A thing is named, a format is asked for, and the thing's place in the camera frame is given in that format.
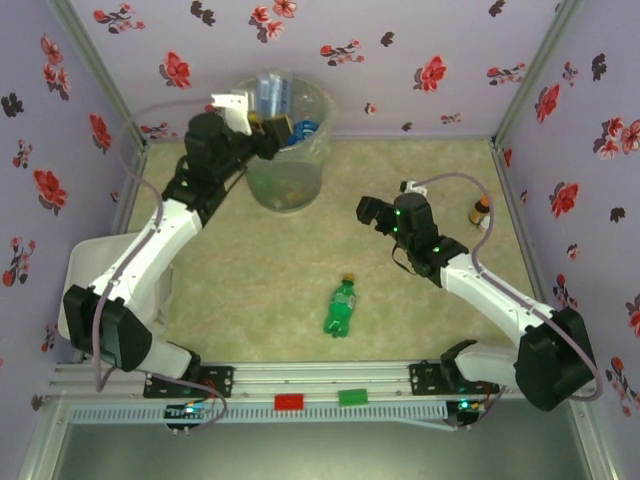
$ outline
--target red block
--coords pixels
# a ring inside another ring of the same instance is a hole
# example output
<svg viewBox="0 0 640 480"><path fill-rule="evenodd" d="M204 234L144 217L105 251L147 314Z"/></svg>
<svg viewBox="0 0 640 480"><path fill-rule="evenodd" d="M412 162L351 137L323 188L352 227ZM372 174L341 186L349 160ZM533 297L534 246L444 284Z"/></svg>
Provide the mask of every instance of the red block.
<svg viewBox="0 0 640 480"><path fill-rule="evenodd" d="M276 395L273 408L277 412L285 410L304 410L304 395L301 393Z"/></svg>

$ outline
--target small brown bottle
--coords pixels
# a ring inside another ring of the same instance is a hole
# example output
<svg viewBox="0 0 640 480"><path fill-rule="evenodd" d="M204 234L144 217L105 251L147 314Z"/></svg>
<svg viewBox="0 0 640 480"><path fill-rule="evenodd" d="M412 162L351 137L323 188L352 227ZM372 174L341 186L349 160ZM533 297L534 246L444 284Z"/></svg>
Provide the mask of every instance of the small brown bottle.
<svg viewBox="0 0 640 480"><path fill-rule="evenodd" d="M489 214L489 199L486 195L483 195L480 200L476 202L469 213L469 221L474 225L480 225L482 219Z"/></svg>

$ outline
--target white cable tray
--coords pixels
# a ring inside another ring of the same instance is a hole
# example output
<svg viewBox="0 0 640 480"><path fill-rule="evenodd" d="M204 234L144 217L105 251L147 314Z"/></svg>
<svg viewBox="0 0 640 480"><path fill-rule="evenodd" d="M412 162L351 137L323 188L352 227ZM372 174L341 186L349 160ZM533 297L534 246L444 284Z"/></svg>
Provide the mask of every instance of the white cable tray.
<svg viewBox="0 0 640 480"><path fill-rule="evenodd" d="M164 418L165 405L100 404L77 405L70 421L76 425L104 424L172 424L201 423L221 410L216 404L212 411L194 419ZM447 418L446 402L415 401L401 405L394 402L370 402L368 405L340 407L334 402L308 404L304 410L278 412L273 403L229 403L229 411L222 423L299 423L299 422L367 422L421 421Z"/></svg>

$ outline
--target floral wallpaper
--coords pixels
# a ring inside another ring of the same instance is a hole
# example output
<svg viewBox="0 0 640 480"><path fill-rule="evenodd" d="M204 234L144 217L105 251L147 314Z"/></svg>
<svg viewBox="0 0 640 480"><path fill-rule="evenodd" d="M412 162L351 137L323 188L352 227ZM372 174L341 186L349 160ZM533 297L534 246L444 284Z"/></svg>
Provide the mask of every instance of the floral wallpaper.
<svg viewBox="0 0 640 480"><path fill-rule="evenodd" d="M333 95L336 134L399 137L493 134L558 5L67 1L131 111L226 92L272 65ZM181 136L196 113L172 108L140 124Z"/></svg>
<svg viewBox="0 0 640 480"><path fill-rule="evenodd" d="M548 298L577 309L587 324L606 382L594 411L620 479L640 471L640 70L629 61L635 7L633 0L585 2L503 141Z"/></svg>
<svg viewBox="0 0 640 480"><path fill-rule="evenodd" d="M125 13L105 16L131 29ZM69 254L111 233L125 176L112 148L121 121L46 2L13 4L0 32L0 477L9 480L55 364L73 356L56 324Z"/></svg>

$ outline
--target green block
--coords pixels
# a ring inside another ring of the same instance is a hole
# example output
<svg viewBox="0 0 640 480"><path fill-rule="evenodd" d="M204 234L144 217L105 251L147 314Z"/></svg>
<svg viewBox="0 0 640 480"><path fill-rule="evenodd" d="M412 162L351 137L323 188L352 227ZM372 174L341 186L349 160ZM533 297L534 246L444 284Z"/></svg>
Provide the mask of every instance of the green block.
<svg viewBox="0 0 640 480"><path fill-rule="evenodd" d="M367 390L365 388L340 390L338 392L338 401L340 402L341 407L367 405L369 403L369 395L367 395Z"/></svg>

